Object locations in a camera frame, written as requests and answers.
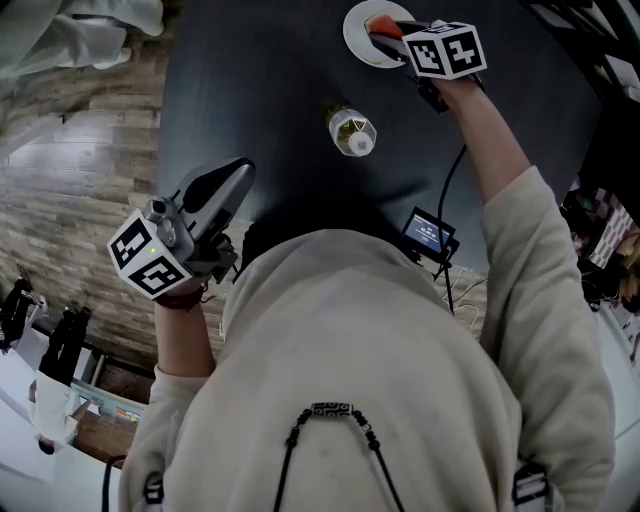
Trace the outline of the white round plate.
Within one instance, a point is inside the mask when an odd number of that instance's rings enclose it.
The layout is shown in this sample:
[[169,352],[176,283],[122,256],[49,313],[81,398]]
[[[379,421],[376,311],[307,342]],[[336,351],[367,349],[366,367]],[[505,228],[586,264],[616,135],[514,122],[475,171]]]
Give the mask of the white round plate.
[[379,15],[389,15],[394,21],[415,20],[404,7],[391,0],[363,0],[353,6],[344,18],[344,41],[352,54],[365,64],[378,69],[402,67],[403,62],[386,56],[369,39],[367,23]]

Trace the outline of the red green watermelon slice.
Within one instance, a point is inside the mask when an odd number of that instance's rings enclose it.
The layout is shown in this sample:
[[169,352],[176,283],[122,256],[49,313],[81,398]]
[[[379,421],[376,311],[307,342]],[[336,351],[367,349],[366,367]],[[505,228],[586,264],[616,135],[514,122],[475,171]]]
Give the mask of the red green watermelon slice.
[[369,34],[381,35],[395,40],[401,40],[404,32],[396,21],[388,14],[379,14],[367,21]]

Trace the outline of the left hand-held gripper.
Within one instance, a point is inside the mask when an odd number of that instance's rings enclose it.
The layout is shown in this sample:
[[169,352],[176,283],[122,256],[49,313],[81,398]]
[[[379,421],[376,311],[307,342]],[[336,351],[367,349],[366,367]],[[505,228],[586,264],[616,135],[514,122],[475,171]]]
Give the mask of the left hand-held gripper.
[[[255,171],[246,157],[204,164],[185,176],[172,201],[152,199],[135,210],[107,244],[118,277],[149,299],[190,279],[221,282],[238,258],[223,227],[250,191]],[[211,227],[213,237],[201,238]]]

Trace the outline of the dark grey table top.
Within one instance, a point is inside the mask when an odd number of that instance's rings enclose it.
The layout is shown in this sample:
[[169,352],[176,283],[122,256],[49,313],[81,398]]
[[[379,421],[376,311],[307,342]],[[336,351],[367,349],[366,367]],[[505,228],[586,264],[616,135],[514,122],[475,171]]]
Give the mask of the dark grey table top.
[[[568,192],[601,104],[577,66],[517,0],[395,0],[420,21],[474,25],[488,67],[481,79],[557,198]],[[166,75],[158,190],[192,169],[252,160],[240,210],[255,219],[288,200],[352,194],[402,227],[414,207],[456,230],[454,261],[487,268],[482,200],[460,133],[425,102],[404,70],[361,62],[343,38],[359,0],[187,0]],[[350,105],[377,130],[373,151],[343,155],[326,126],[329,103]]]

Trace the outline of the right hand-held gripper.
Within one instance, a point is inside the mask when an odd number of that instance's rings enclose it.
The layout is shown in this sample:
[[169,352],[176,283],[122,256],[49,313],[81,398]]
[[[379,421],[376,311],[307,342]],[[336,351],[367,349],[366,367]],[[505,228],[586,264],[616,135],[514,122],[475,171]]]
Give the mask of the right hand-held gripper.
[[402,64],[411,63],[419,94],[438,113],[448,110],[433,79],[452,81],[471,77],[480,84],[477,73],[487,62],[476,28],[462,22],[396,20],[404,37],[380,32],[368,34],[372,45],[386,57]]

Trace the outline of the person's beige sweatshirt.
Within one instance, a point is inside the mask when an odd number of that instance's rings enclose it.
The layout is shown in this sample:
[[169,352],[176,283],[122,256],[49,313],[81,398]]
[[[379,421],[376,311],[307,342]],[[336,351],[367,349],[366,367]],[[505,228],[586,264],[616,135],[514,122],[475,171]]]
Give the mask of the person's beige sweatshirt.
[[471,335],[394,246],[324,230],[252,262],[207,378],[156,370],[120,512],[512,512],[520,464],[559,512],[596,512],[614,404],[569,231],[536,168],[484,209]]

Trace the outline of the clear plastic drink bottle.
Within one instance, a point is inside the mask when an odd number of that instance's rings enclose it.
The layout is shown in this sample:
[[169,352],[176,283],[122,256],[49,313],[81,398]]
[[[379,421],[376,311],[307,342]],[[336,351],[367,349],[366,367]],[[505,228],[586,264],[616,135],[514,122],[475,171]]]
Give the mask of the clear plastic drink bottle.
[[343,155],[361,158],[373,151],[377,130],[359,111],[347,104],[329,103],[325,119],[330,137]]

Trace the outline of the person's right forearm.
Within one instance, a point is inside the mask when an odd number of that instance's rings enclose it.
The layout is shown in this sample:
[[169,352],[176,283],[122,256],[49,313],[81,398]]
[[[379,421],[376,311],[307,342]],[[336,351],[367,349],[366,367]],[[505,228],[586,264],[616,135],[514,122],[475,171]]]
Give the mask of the person's right forearm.
[[435,80],[443,100],[453,113],[488,203],[531,163],[509,125],[483,89],[469,78]]

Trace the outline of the checkered cloth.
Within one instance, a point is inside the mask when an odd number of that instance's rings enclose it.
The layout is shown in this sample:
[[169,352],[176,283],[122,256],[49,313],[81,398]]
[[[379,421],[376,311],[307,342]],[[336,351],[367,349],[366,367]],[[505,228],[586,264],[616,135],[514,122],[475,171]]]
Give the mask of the checkered cloth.
[[591,224],[577,254],[604,269],[614,251],[631,234],[635,223],[620,200],[609,191],[599,188],[591,204],[587,211]]

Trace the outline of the small black display device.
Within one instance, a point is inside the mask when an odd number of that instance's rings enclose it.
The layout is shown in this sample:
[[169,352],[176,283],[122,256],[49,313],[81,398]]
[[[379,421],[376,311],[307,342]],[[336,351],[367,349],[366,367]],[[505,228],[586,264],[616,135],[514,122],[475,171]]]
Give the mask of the small black display device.
[[448,263],[459,248],[455,232],[449,224],[414,207],[401,234],[418,254],[436,263]]

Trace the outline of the black metal railing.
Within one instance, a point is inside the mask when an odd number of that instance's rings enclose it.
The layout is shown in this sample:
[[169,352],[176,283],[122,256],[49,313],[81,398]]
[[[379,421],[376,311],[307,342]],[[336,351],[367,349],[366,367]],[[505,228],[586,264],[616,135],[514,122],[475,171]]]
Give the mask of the black metal railing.
[[601,99],[640,108],[640,0],[517,0]]

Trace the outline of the person's left forearm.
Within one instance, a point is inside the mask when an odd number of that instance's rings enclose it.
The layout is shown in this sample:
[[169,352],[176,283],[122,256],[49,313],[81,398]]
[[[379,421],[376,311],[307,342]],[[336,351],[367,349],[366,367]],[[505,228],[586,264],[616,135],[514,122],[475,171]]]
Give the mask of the person's left forearm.
[[168,375],[207,378],[215,370],[203,293],[200,280],[189,280],[154,301],[158,367]]

